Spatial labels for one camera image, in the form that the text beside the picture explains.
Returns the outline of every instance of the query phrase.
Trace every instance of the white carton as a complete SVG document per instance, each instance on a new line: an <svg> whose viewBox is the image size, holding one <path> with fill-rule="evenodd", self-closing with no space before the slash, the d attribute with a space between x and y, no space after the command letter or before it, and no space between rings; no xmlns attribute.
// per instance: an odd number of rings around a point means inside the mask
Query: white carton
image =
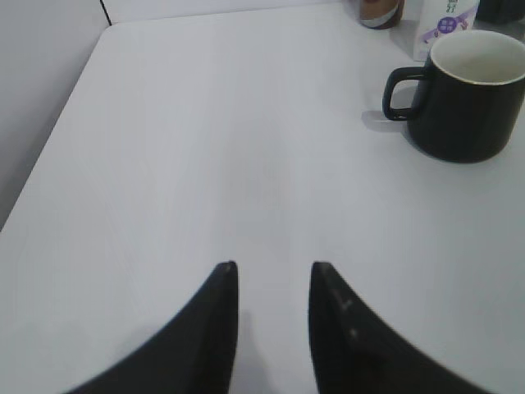
<svg viewBox="0 0 525 394"><path fill-rule="evenodd" d="M413 49L413 59L427 60L432 45L443 35L469 30L479 0L425 0Z"/></svg>

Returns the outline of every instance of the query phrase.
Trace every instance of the bottle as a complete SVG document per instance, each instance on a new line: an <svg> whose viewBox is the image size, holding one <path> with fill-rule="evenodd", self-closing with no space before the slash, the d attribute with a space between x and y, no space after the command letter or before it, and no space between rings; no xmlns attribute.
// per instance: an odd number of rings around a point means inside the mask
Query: bottle
<svg viewBox="0 0 525 394"><path fill-rule="evenodd" d="M404 0L359 0L359 19L371 29L389 29L399 23Z"/></svg>

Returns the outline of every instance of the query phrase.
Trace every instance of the white table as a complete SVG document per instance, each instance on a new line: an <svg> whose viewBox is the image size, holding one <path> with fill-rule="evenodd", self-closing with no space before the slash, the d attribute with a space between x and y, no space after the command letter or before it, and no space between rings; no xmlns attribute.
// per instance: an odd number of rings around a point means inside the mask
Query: white table
<svg viewBox="0 0 525 394"><path fill-rule="evenodd" d="M103 371L227 259L232 394L316 392L317 259L437 361L525 392L525 117L487 162L419 153L378 112L412 64L390 34L342 4L110 28L0 235L0 392Z"/></svg>

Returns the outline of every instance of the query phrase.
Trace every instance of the mug rim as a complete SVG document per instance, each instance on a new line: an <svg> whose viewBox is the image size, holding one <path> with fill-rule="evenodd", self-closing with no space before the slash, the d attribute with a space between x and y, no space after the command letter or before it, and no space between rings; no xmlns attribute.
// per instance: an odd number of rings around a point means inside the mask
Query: mug rim
<svg viewBox="0 0 525 394"><path fill-rule="evenodd" d="M446 44L447 41L453 39L454 36L456 36L457 34L490 35L490 36L493 36L493 37L505 38L508 41L512 42L513 44L518 44L519 46L521 46L523 52L525 53L525 44L522 43L521 41L513 38L513 37L510 37L510 36L506 35L506 34L501 34L501 33L498 33L498 32L495 32L495 31L490 31L490 30L464 30L464 31L459 31L459 32L455 32L455 33L452 33L452 34L448 34L445 37L443 37L441 39L438 39L437 42L431 48L430 59L432 60L434 65L440 71L444 72L446 75L454 78L455 80L460 80L461 82L464 82L464 83L470 84L470 85L503 86L503 85L511 85L511 84L513 84L515 82L519 82L520 80L525 80L525 71L522 73L521 76L518 76L517 78L513 78L512 80L502 80L502 81L498 81L498 82L482 82L482 81L478 81L478 80L470 80L468 78L463 78L462 76L457 76L452 71L447 70L445 67L443 67L436 60L435 53L436 53L436 50L440 46L442 46L443 44Z"/></svg>

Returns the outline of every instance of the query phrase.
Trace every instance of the white wall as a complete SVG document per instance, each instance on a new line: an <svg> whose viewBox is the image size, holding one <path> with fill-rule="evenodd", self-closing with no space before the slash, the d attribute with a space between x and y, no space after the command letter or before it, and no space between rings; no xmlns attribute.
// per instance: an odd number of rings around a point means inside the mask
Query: white wall
<svg viewBox="0 0 525 394"><path fill-rule="evenodd" d="M0 6L0 229L107 21L98 0Z"/></svg>
<svg viewBox="0 0 525 394"><path fill-rule="evenodd" d="M113 23L215 12L254 10L337 0L105 0Z"/></svg>

